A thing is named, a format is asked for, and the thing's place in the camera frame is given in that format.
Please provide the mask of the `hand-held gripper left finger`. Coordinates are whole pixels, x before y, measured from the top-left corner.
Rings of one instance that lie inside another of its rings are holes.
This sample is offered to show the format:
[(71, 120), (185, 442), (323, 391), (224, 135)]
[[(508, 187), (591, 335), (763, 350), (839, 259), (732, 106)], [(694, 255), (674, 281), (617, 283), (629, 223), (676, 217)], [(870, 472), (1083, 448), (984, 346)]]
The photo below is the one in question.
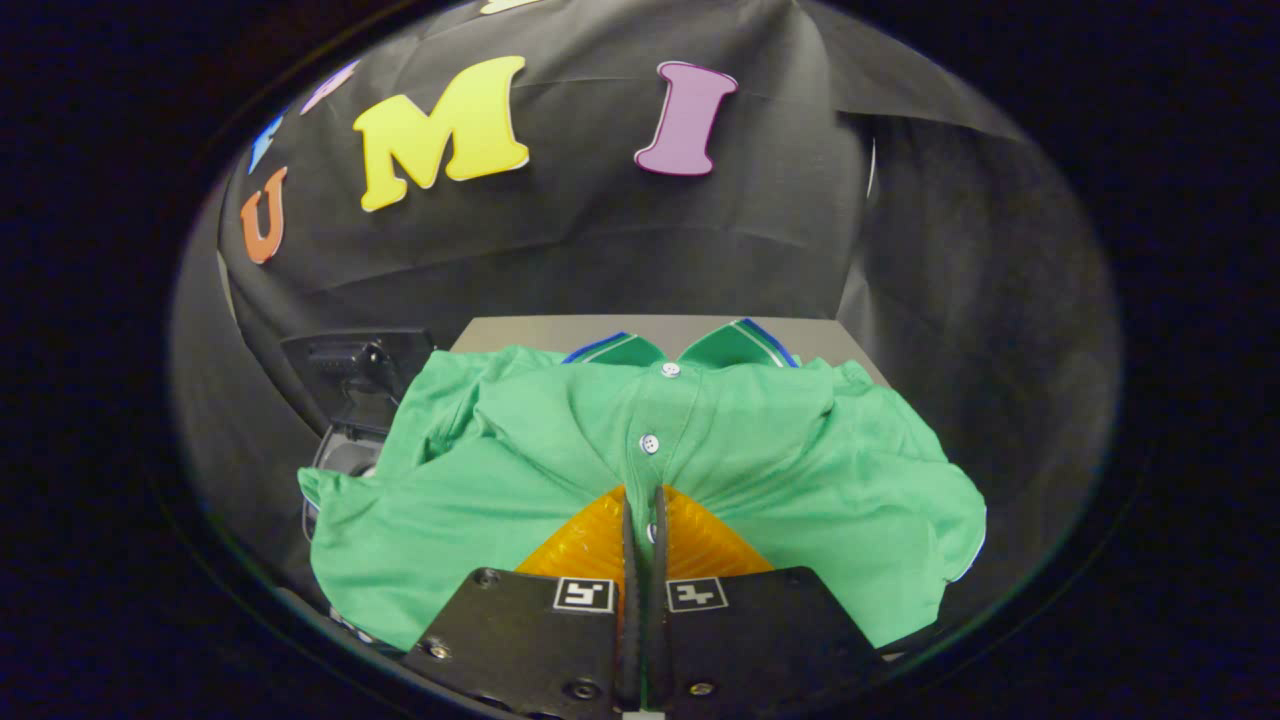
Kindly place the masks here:
[(620, 719), (641, 705), (637, 569), (631, 509), (617, 487), (516, 569), (474, 569), (404, 666), (518, 717)]

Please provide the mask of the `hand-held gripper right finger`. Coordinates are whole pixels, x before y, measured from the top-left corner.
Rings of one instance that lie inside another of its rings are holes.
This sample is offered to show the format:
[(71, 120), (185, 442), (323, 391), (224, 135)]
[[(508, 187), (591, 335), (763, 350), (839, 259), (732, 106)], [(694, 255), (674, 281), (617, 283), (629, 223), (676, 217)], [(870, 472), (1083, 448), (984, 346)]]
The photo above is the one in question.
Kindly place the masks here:
[(814, 714), (886, 676), (883, 656), (804, 566), (676, 574), (687, 502), (654, 493), (645, 705), (663, 714)]

